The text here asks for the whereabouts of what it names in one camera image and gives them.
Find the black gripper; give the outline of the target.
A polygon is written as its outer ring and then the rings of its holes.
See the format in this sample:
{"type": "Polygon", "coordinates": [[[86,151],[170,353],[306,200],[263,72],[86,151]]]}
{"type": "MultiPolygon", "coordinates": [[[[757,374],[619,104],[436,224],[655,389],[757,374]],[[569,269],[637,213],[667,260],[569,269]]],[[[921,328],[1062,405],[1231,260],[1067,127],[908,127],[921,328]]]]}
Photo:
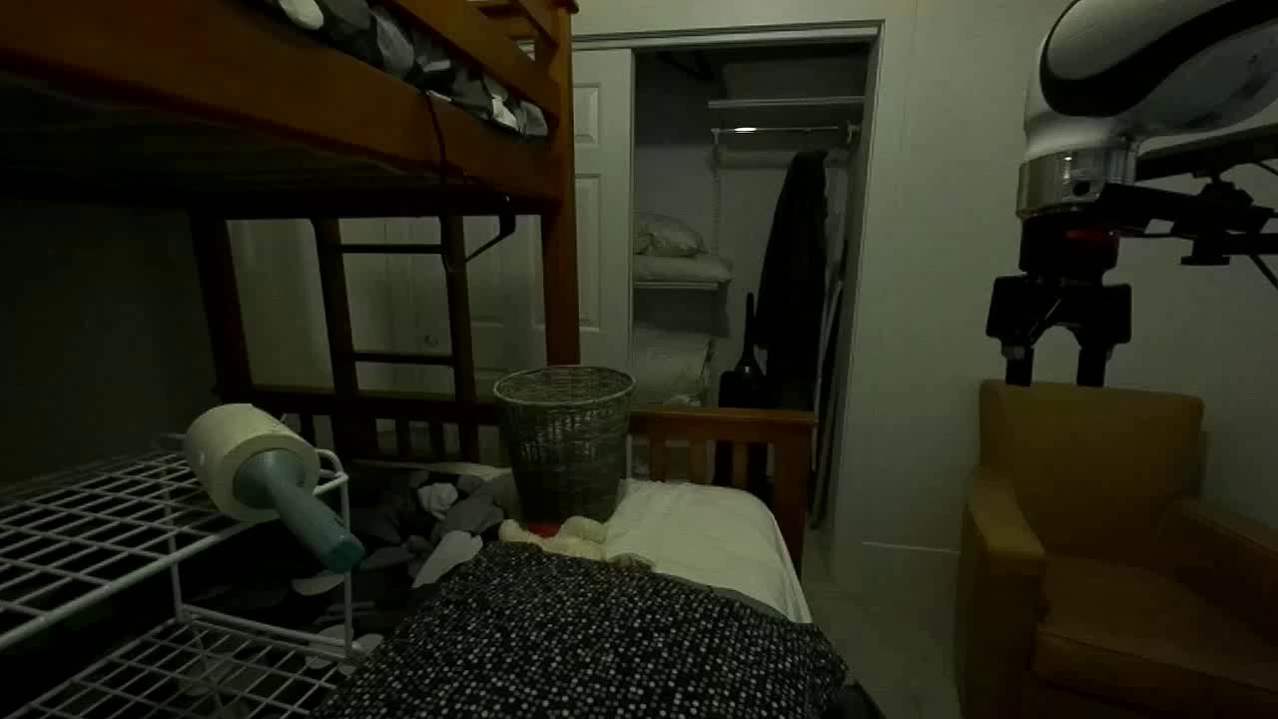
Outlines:
{"type": "Polygon", "coordinates": [[[1005,382],[1033,382],[1033,344],[1067,328],[1079,349],[1079,389],[1103,389],[1107,362],[1131,341],[1131,288],[1110,284],[1118,227],[1095,215],[1038,215],[1022,224],[1019,272],[999,275],[985,337],[1003,344],[1005,382]]]}

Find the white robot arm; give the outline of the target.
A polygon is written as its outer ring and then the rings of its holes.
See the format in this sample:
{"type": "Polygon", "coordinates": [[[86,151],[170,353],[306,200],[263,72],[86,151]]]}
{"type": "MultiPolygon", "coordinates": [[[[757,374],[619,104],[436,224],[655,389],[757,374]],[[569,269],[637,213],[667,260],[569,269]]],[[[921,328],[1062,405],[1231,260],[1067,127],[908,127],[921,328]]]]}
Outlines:
{"type": "Polygon", "coordinates": [[[1263,265],[1275,213],[1207,168],[1198,195],[1137,184],[1153,135],[1234,127],[1275,104],[1275,0],[1071,0],[1038,43],[1022,111],[1019,272],[989,288],[985,337],[1005,378],[1033,378],[1033,349],[1067,328],[1083,389],[1107,382],[1131,341],[1131,288],[1110,284],[1122,239],[1153,220],[1190,244],[1190,265],[1263,265]]]}

